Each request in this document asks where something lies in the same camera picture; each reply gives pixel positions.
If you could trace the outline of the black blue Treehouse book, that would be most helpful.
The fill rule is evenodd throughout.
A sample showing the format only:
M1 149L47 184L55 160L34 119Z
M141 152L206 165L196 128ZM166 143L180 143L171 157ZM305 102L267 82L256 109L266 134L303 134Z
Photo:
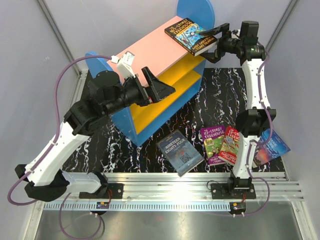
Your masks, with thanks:
M195 57L217 44L218 40L214 36L201 35L204 31L203 27L189 18L184 18L164 29L169 37Z

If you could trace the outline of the Nineteen Eighty-Four book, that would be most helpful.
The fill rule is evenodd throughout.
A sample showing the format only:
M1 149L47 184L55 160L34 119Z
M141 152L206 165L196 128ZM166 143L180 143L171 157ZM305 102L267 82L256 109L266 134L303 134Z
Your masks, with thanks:
M179 177L184 176L204 161L203 156L179 130L175 130L156 145Z

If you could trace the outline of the red 13-Storey Treehouse book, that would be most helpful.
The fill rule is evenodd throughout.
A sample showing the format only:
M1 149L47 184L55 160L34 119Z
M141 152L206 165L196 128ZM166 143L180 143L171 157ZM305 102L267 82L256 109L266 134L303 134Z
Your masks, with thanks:
M237 161L239 142L239 132L235 128L228 126L225 130L218 158L225 163L234 166Z

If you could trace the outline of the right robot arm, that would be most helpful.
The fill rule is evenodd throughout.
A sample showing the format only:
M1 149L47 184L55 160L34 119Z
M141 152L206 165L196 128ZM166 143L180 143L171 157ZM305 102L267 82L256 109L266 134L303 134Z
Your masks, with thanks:
M259 23L243 21L239 34L224 23L211 30L202 31L203 36L221 34L213 53L202 53L211 63L217 63L226 54L239 59L245 76L246 109L236 117L235 128L239 132L239 149L236 163L226 183L211 182L210 192L214 200L255 199L251 169L255 150L262 133L272 130L277 111L272 109L267 97L264 67L267 62L265 47L258 42Z

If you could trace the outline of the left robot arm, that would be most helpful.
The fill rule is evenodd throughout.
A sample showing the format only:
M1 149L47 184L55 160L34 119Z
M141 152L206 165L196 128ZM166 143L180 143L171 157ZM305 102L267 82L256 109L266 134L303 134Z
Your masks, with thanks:
M89 97L72 105L58 124L57 132L41 156L29 164L19 164L16 174L27 182L24 190L36 201L51 202L64 194L88 193L97 199L109 191L107 177L98 171L87 174L61 170L70 155L95 132L104 127L111 115L133 104L145 107L175 93L175 88L160 81L148 67L142 68L148 86L137 75L120 82L114 71L101 71L89 84Z

